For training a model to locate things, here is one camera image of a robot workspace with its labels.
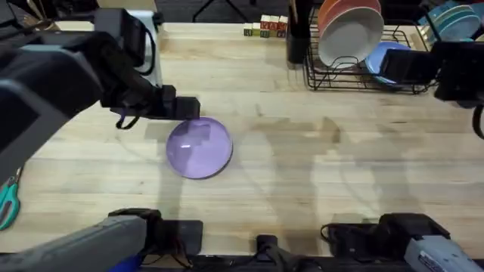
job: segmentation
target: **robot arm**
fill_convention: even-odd
[[[94,32],[38,32],[0,51],[0,185],[97,101],[121,115],[123,129],[139,118],[199,117],[195,97],[160,83],[153,13],[135,14],[143,23],[124,9],[99,9]],[[134,119],[123,126],[126,116]]]

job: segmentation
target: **black cable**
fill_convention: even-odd
[[[118,122],[116,122],[116,128],[117,129],[128,130],[128,129],[132,128],[134,125],[136,125],[136,123],[140,119],[141,115],[139,113],[137,113],[135,118],[133,118],[133,120],[131,120],[131,122],[129,122],[128,125],[123,126],[124,119],[126,118],[127,111],[128,111],[127,108],[122,109],[121,117],[119,118]]]
[[[156,60],[156,44],[154,42],[154,38],[153,38],[153,35],[151,34],[151,31],[149,29],[146,29],[146,33],[148,33],[148,35],[150,36],[150,41],[151,41],[151,65],[150,65],[150,69],[148,69],[147,71],[144,71],[144,72],[139,72],[140,75],[142,76],[148,76],[150,75],[153,70],[154,70],[154,66],[155,66],[155,60]]]
[[[161,258],[163,258],[163,257],[165,257],[165,255],[164,255],[164,254],[159,255],[159,256],[158,256],[158,258],[157,258],[156,260],[154,260],[154,261],[150,261],[149,263],[141,263],[141,265],[150,265],[150,264],[154,264],[154,263],[156,263],[157,261],[161,260]]]
[[[477,105],[476,109],[474,109],[474,114],[472,115],[472,128],[474,129],[474,132],[476,132],[477,136],[484,140],[484,133],[482,133],[481,129],[482,110],[484,110],[483,105]]]
[[[172,254],[172,258],[186,270],[191,270],[193,268],[191,266],[184,264],[183,261],[180,261],[178,258],[176,258],[175,254]]]

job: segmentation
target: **scissors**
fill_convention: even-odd
[[[10,227],[20,210],[20,200],[17,197],[17,191],[21,174],[22,168],[19,168],[15,175],[8,178],[7,185],[0,191],[0,230]]]

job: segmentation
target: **dish rack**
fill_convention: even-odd
[[[311,38],[303,61],[306,84],[313,91],[323,90],[358,90],[358,91],[392,91],[408,94],[423,94],[436,85],[432,82],[428,85],[399,85],[382,83],[375,79],[379,76],[371,73],[365,65],[365,60],[358,60],[353,56],[341,56],[335,60],[344,59],[344,63],[352,63],[354,66],[345,69],[334,69],[324,65],[318,56],[318,8],[321,3],[313,6],[309,16]],[[383,30],[382,42],[398,42],[415,50],[404,29],[411,29],[413,38],[420,39],[420,50],[429,51],[430,46],[421,34],[421,26],[411,20],[386,20]]]

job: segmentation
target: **wooden table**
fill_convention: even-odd
[[[256,235],[273,233],[291,252],[328,255],[322,224],[423,212],[484,257],[484,141],[471,111],[432,94],[308,91],[302,70],[287,68],[283,39],[243,37],[231,24],[164,28],[163,80],[227,126],[229,166],[205,181],[180,178],[165,156],[177,122],[119,131],[118,116],[95,105],[26,164],[0,252],[146,207],[203,221],[206,254],[248,253]]]

